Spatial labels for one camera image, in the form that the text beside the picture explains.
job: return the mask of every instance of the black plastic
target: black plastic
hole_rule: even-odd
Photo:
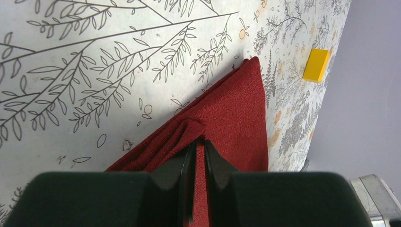
[[[348,182],[337,174],[242,173],[209,140],[205,169],[211,227],[372,226]]]
[[[188,226],[196,144],[152,174],[45,173],[37,176],[5,227]]]

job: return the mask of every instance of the patterned surface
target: patterned surface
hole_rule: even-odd
[[[350,2],[2,2],[0,223],[39,172],[105,170],[252,56],[269,169],[299,170]],[[321,84],[301,79],[312,48],[331,53]]]

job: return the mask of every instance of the white wall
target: white wall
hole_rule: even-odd
[[[401,1],[353,0],[319,113],[310,170],[376,174],[401,198]]]

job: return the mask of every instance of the red textile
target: red textile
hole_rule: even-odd
[[[107,171],[152,172],[201,137],[197,147],[192,227],[209,225],[204,145],[209,139],[241,171],[267,171],[265,100],[259,59],[245,60]]]

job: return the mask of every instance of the yellow block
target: yellow block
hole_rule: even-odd
[[[304,80],[320,83],[323,79],[324,71],[329,62],[330,53],[327,50],[312,49],[306,64]]]

